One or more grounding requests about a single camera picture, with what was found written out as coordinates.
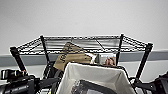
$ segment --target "cloth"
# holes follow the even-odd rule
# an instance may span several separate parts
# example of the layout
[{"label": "cloth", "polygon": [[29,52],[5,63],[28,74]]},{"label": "cloth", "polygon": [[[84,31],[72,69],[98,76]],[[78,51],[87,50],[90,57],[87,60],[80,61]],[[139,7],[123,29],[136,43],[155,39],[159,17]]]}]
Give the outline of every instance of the cloth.
[{"label": "cloth", "polygon": [[70,94],[76,80],[86,80],[112,89],[117,94],[135,94],[122,69],[68,63],[56,94]]}]

